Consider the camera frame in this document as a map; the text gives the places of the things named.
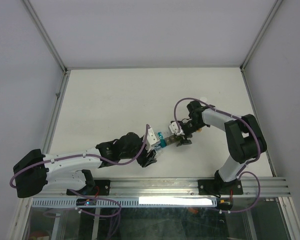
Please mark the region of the clear pill bottle with capsules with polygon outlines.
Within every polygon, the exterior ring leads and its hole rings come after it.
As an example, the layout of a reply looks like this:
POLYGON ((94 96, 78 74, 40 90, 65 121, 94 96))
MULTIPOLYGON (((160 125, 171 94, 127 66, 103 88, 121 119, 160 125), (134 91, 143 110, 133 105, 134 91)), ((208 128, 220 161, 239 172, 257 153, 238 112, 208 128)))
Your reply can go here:
POLYGON ((155 146, 154 147, 156 155, 161 155, 163 153, 163 148, 161 146, 155 146))

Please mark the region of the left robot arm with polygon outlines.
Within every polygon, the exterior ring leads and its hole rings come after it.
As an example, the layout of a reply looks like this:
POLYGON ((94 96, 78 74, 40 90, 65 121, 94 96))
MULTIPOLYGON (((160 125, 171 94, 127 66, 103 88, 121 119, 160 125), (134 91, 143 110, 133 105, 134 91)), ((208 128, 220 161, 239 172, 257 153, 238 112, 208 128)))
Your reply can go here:
POLYGON ((148 129, 143 137, 129 132, 77 153, 50 155, 33 149, 13 167, 9 184, 19 198, 47 190, 74 190, 87 195, 96 185, 93 170, 125 166, 134 161, 145 168, 156 163, 155 146, 159 143, 160 139, 148 129))

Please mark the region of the multicolour weekly pill organizer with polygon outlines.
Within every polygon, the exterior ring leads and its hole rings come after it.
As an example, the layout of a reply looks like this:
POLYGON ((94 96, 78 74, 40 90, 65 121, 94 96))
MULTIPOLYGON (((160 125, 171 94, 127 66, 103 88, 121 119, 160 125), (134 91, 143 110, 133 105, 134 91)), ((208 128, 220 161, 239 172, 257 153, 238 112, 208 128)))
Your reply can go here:
POLYGON ((172 134, 169 131, 159 131, 156 133, 159 138, 158 148, 165 148, 175 143, 180 142, 182 137, 180 135, 172 134))

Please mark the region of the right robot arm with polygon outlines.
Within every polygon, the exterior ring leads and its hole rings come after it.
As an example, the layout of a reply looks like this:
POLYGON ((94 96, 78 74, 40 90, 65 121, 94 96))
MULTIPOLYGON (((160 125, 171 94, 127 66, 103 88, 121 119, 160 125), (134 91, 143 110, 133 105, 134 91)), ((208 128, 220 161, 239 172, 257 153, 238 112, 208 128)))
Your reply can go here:
POLYGON ((244 169, 259 160, 267 143, 254 115, 236 116, 217 109, 202 100, 188 97, 187 122, 175 120, 173 133, 181 138, 179 145, 190 145, 195 132, 203 127, 215 127, 225 132, 229 157, 215 172, 214 178, 199 186, 208 195, 228 195, 239 184, 244 169))

